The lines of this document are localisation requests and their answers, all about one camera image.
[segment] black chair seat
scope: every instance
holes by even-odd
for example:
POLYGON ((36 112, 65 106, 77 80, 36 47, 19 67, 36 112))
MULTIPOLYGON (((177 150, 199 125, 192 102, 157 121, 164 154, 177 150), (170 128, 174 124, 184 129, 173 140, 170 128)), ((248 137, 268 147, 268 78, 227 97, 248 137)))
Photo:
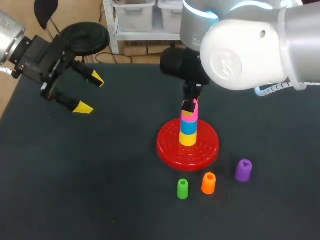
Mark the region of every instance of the black chair seat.
POLYGON ((108 30, 96 22, 79 22, 60 34, 77 56, 90 56, 104 50, 110 42, 108 30))

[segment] green cup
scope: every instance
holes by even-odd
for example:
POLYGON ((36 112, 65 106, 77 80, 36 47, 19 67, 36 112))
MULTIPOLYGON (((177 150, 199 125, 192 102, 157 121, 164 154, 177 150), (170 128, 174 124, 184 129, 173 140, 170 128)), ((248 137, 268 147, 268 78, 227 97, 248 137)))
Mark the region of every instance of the green cup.
POLYGON ((189 196, 189 184, 185 179, 180 179, 178 182, 178 189, 176 195, 179 199, 187 199, 189 196))

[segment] cable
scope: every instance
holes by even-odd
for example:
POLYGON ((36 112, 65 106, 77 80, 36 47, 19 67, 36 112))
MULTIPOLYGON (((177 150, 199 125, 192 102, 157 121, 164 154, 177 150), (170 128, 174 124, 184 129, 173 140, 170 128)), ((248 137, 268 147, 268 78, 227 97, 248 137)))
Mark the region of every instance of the cable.
POLYGON ((12 71, 10 68, 8 68, 8 67, 0 67, 0 72, 5 73, 5 74, 8 74, 8 75, 11 76, 11 74, 12 74, 13 71, 12 71))
POLYGON ((99 17, 99 23, 101 23, 101 21, 102 21, 102 15, 105 13, 105 11, 101 11, 101 8, 102 8, 102 4, 103 4, 104 2, 102 1, 101 2, 101 4, 100 4, 100 17, 99 17))
POLYGON ((129 63, 129 64, 132 64, 133 61, 134 61, 133 58, 135 58, 135 57, 149 57, 149 56, 161 55, 161 53, 151 53, 151 54, 148 54, 148 53, 147 53, 147 55, 126 56, 126 55, 121 55, 121 54, 114 54, 114 53, 112 53, 112 50, 111 50, 111 48, 110 48, 110 45, 109 45, 108 47, 109 47, 109 49, 110 49, 110 52, 100 52, 100 53, 98 53, 97 55, 95 55, 95 60, 96 60, 98 63, 100 63, 100 64, 104 64, 104 63, 105 63, 105 62, 102 62, 102 61, 98 60, 98 56, 104 55, 104 54, 106 54, 106 55, 112 55, 112 58, 113 58, 113 60, 114 60, 114 62, 115 62, 116 64, 119 64, 119 62, 116 60, 116 57, 115 57, 115 56, 129 58, 129 59, 130 59, 130 63, 129 63))
MULTIPOLYGON (((317 82, 302 82, 301 85, 304 85, 304 86, 320 86, 320 83, 317 83, 317 82)), ((271 87, 268 87, 268 88, 266 88, 264 90, 261 90, 260 87, 256 87, 256 88, 254 88, 254 92, 259 97, 264 97, 264 96, 267 96, 269 94, 273 94, 273 93, 278 92, 280 90, 288 89, 288 88, 291 88, 291 87, 293 87, 293 84, 291 82, 283 82, 283 83, 279 83, 279 84, 273 85, 271 87)))
POLYGON ((58 34, 60 35, 61 32, 59 31, 59 28, 57 27, 57 25, 55 24, 55 22, 52 20, 52 18, 50 18, 50 21, 52 23, 52 25, 54 26, 55 30, 58 32, 58 34))

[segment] storage bin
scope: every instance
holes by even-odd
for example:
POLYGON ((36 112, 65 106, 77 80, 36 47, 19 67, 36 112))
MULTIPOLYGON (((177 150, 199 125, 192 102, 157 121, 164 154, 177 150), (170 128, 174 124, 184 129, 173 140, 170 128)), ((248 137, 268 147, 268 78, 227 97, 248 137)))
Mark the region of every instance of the storage bin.
POLYGON ((180 33, 183 2, 158 0, 158 7, 162 10, 164 31, 170 34, 180 33))
POLYGON ((113 2, 123 32, 151 32, 153 21, 153 6, 156 0, 141 0, 144 3, 121 4, 113 2))

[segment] black chair backrest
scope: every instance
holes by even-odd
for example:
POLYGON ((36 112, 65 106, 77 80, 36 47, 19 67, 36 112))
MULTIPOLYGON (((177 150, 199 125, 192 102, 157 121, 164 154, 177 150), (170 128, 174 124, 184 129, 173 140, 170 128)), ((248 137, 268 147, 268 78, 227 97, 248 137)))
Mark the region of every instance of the black chair backrest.
POLYGON ((58 4, 59 0, 34 1, 34 14, 43 30, 46 30, 49 20, 58 8, 58 4))

